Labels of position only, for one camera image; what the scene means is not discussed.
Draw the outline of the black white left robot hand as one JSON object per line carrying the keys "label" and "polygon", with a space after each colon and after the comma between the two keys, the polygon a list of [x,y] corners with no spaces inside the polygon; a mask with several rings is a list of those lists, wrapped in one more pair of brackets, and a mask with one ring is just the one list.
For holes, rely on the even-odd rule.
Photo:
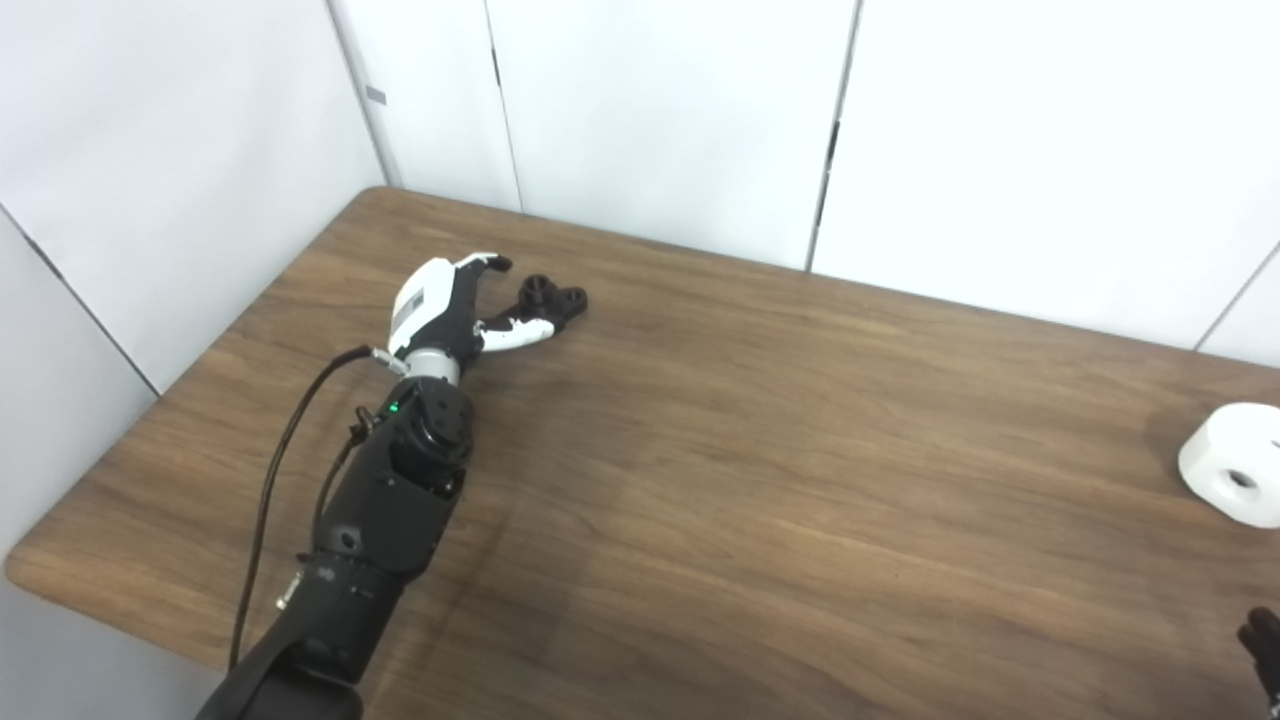
{"label": "black white left robot hand", "polygon": [[406,365],[404,375],[431,377],[453,386],[481,354],[540,343],[563,331],[563,323],[515,306],[481,319],[477,287],[485,272],[506,273],[513,263],[495,252],[472,252],[460,261],[424,263],[396,296],[388,351]]}

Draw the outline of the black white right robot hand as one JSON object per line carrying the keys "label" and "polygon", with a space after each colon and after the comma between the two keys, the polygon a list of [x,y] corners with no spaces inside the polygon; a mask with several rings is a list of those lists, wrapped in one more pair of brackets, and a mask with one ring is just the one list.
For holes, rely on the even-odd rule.
{"label": "black white right robot hand", "polygon": [[1268,717],[1279,719],[1279,616],[1267,607],[1252,609],[1236,629],[1236,639],[1252,657]]}

